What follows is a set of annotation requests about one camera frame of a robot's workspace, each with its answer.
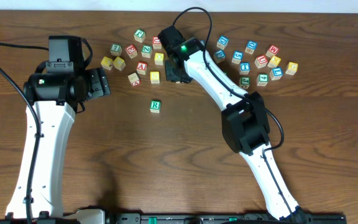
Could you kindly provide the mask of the green R letter block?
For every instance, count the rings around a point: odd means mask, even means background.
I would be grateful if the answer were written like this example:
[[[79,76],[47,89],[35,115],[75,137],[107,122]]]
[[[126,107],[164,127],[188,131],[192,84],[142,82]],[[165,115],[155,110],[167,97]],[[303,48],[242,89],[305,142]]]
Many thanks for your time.
[[[152,100],[150,102],[150,111],[152,113],[159,113],[161,110],[161,101],[159,100]]]

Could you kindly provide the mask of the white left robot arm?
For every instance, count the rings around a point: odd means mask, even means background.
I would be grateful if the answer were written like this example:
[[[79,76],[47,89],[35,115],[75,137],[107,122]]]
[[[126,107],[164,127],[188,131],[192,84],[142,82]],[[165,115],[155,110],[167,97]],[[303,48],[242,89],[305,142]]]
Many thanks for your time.
[[[71,35],[48,38],[43,61],[20,88],[27,108],[27,132],[15,191],[0,223],[109,223],[107,211],[85,207],[65,215],[62,175],[65,152],[75,116],[88,100],[110,94],[102,68],[88,69],[83,55],[86,39]]]

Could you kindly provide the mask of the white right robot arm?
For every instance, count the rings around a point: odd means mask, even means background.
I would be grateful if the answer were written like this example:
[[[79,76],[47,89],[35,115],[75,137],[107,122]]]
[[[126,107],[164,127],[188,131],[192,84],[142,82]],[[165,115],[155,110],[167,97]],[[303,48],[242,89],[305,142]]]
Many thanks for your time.
[[[173,66],[197,81],[218,105],[224,140],[250,167],[269,214],[280,222],[306,223],[309,217],[291,195],[273,158],[268,119],[278,119],[263,98],[237,86],[215,64],[205,44],[196,38],[186,40],[175,26],[163,29],[158,39]]]

